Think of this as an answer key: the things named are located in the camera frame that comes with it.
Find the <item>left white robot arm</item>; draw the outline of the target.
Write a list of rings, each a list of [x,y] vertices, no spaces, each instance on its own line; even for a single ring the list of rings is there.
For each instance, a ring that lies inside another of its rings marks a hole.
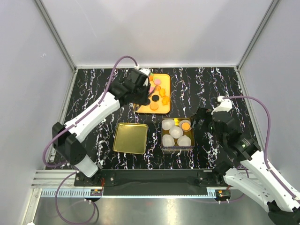
[[[52,127],[52,146],[66,162],[84,174],[92,186],[101,181],[100,168],[89,157],[82,142],[107,116],[130,103],[145,105],[150,93],[147,68],[132,69],[122,80],[109,84],[99,99],[64,125],[57,122]]]

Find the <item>round tan sandwich biscuit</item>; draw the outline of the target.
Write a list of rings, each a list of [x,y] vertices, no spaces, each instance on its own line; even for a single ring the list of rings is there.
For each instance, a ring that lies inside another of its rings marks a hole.
[[[191,129],[191,125],[188,122],[183,122],[181,128],[186,132]]]

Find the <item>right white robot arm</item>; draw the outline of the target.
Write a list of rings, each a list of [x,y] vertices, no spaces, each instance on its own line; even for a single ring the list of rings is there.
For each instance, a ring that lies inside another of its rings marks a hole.
[[[238,128],[228,111],[214,112],[199,108],[192,117],[193,128],[211,133],[230,158],[237,160],[259,180],[259,184],[243,176],[228,162],[218,164],[205,179],[219,186],[237,188],[254,200],[276,225],[300,223],[300,193],[275,170],[264,157],[257,141]]]

